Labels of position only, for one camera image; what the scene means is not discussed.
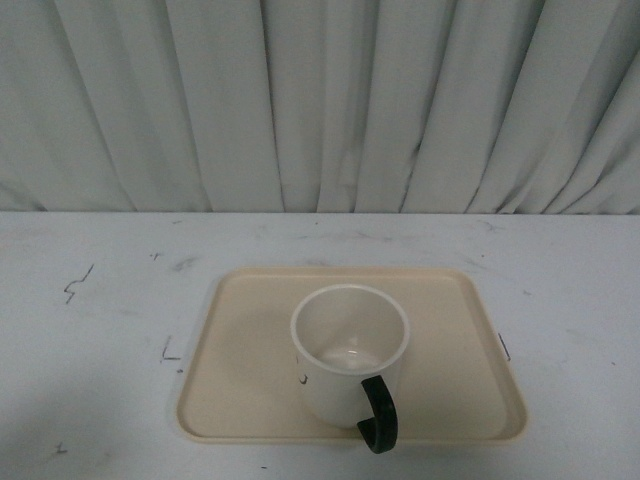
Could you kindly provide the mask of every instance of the black mug handle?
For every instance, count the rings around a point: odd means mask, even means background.
[[[373,418],[358,422],[358,429],[373,453],[388,452],[398,438],[398,417],[393,399],[380,375],[361,383],[371,403]]]

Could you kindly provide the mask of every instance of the beige tray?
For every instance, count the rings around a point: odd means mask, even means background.
[[[178,421],[208,443],[362,442],[323,424],[298,391],[289,321],[310,292],[361,283],[405,309],[411,340],[395,398],[398,444],[502,443],[524,402],[476,289],[448,269],[240,269],[219,284],[178,402]]]

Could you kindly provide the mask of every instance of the table surface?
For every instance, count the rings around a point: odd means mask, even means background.
[[[206,445],[175,407],[241,266],[451,267],[529,408],[500,447]],[[640,475],[640,217],[0,213],[0,478]]]

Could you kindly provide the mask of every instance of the white curtain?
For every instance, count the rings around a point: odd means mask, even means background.
[[[640,0],[0,2],[0,210],[640,213]]]

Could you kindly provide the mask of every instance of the white mug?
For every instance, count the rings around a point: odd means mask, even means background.
[[[294,311],[291,337],[307,408],[331,425],[357,425],[375,453],[393,448],[393,394],[409,343],[409,320],[398,302],[366,285],[321,288]]]

